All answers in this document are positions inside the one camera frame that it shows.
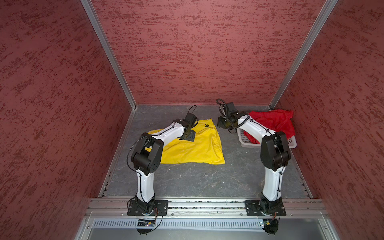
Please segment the white plastic laundry basket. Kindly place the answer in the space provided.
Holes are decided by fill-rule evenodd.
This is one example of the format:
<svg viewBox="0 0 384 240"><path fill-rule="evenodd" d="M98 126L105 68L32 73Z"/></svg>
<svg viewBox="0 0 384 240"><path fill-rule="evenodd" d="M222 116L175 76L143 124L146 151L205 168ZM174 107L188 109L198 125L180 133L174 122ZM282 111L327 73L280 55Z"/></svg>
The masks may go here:
<svg viewBox="0 0 384 240"><path fill-rule="evenodd" d="M253 144L248 139L248 137L245 135L245 131L242 129L239 129L237 131L239 141L241 143L241 146L243 148L260 148L261 144ZM288 139L288 145L290 149L295 149L297 147L297 142L295 136L292 136L290 139Z"/></svg>

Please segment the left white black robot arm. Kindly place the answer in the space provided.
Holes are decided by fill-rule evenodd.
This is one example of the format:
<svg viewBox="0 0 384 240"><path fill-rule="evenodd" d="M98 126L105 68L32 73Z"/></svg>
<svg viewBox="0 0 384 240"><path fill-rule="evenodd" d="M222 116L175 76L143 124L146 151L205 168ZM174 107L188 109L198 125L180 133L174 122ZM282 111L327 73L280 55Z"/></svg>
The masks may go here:
<svg viewBox="0 0 384 240"><path fill-rule="evenodd" d="M168 127L154 133L143 133L139 140L131 147L130 168L137 175L138 190L134 197L137 210L150 215L155 210L154 174L160 166L164 148L174 140L193 142L198 118L193 114L187 114L183 119L174 120Z"/></svg>

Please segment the yellow shorts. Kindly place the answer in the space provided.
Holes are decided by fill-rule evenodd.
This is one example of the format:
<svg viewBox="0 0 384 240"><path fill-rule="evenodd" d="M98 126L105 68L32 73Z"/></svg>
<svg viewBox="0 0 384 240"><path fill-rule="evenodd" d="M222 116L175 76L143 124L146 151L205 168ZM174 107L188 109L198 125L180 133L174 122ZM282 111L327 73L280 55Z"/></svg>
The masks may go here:
<svg viewBox="0 0 384 240"><path fill-rule="evenodd" d="M213 120L201 120L193 142L175 139L164 146L162 164L205 163L224 165L222 143Z"/></svg>

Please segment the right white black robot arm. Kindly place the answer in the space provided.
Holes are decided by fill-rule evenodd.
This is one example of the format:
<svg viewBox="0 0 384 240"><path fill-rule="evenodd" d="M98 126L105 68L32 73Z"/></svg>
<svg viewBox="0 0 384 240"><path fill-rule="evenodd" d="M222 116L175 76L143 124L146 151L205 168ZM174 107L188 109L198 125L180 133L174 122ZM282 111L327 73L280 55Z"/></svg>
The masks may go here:
<svg viewBox="0 0 384 240"><path fill-rule="evenodd" d="M281 193L283 174L291 159L286 134L268 129L246 112L238 112L232 102L226 103L222 99L216 99L216 103L221 113L218 117L218 127L229 132L241 129L261 144L260 159L266 173L259 210L265 216L273 215L283 207Z"/></svg>

